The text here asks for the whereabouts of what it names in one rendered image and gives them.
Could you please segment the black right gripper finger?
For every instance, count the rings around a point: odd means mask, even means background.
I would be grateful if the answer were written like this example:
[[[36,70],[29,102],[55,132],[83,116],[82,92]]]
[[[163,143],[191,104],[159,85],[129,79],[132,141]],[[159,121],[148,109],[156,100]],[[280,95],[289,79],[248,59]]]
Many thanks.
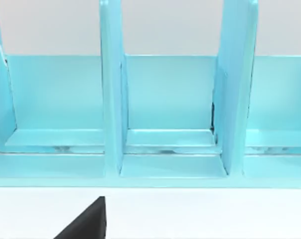
[[[54,239],[106,239],[105,196],[98,197]]]

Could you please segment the light blue rack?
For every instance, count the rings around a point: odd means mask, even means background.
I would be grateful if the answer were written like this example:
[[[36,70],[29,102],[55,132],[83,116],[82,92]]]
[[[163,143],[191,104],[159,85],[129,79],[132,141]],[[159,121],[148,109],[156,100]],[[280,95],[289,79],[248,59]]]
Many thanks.
[[[10,54],[0,21],[0,187],[301,189],[301,55],[256,55],[260,0],[223,0],[218,52]]]

